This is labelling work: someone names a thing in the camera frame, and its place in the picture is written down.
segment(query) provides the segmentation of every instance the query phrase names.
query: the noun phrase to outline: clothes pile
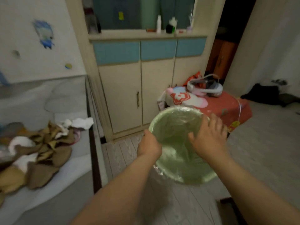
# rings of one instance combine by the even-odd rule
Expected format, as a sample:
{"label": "clothes pile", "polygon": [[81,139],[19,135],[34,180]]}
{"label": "clothes pile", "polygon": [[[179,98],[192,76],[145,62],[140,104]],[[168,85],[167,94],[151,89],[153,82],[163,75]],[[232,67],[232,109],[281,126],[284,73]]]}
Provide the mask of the clothes pile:
{"label": "clothes pile", "polygon": [[42,130],[27,131],[22,123],[11,123],[0,133],[0,206],[5,195],[22,186],[45,186],[71,156],[70,145],[89,129],[93,119],[77,118],[61,124],[49,121]]}

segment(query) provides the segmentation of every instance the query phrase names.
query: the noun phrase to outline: drawer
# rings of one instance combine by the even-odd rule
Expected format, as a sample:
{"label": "drawer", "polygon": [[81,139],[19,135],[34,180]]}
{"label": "drawer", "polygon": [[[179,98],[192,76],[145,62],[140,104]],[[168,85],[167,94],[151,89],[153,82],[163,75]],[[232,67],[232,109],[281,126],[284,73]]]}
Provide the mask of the drawer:
{"label": "drawer", "polygon": [[140,42],[95,42],[93,45],[97,65],[140,60]]}
{"label": "drawer", "polygon": [[176,40],[141,41],[141,60],[159,60],[175,56]]}
{"label": "drawer", "polygon": [[206,38],[178,39],[176,57],[201,55],[205,41]]}

